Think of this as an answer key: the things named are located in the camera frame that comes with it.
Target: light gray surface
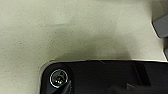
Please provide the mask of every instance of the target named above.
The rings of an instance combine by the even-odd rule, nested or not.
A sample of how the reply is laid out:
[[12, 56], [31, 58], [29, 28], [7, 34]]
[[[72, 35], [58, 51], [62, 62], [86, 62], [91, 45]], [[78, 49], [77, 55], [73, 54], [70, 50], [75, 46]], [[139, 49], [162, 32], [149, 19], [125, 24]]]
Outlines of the light gray surface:
[[[0, 94], [37, 94], [49, 60], [166, 61], [152, 0], [1, 0]], [[155, 10], [164, 14], [160, 2]]]

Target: chrome ring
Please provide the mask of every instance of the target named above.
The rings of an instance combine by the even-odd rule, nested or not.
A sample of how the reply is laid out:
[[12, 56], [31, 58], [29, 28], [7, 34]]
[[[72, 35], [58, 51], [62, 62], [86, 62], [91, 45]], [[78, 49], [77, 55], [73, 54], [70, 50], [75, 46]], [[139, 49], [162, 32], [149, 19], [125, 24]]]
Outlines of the chrome ring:
[[[65, 76], [65, 82], [61, 83], [60, 85], [54, 85], [53, 76], [54, 76], [54, 77], [55, 77], [55, 76], [61, 76], [61, 77], [62, 77], [62, 75], [61, 75], [60, 73], [63, 73], [63, 74], [64, 74], [64, 76]], [[66, 73], [64, 70], [57, 69], [57, 70], [55, 70], [54, 72], [52, 72], [52, 74], [50, 75], [50, 83], [51, 83], [51, 85], [52, 85], [53, 87], [55, 87], [55, 88], [61, 87], [62, 85], [64, 85], [65, 83], [67, 83], [67, 81], [68, 81], [68, 75], [67, 75], [67, 73]]]

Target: black device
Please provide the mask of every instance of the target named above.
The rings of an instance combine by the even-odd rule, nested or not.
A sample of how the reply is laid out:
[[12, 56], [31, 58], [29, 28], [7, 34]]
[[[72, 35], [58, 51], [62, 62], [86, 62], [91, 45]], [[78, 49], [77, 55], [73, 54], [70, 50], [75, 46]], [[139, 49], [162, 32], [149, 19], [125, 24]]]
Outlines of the black device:
[[122, 60], [55, 62], [43, 71], [40, 94], [113, 94], [113, 87], [168, 88], [168, 64]]

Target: beige surface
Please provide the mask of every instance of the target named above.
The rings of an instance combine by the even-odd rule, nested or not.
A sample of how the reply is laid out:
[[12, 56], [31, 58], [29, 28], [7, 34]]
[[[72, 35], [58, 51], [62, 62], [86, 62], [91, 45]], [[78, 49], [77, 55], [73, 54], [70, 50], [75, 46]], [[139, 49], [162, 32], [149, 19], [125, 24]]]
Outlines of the beige surface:
[[165, 6], [154, 0], [1, 0], [0, 94], [37, 94], [39, 70], [53, 59], [166, 61], [151, 25]]

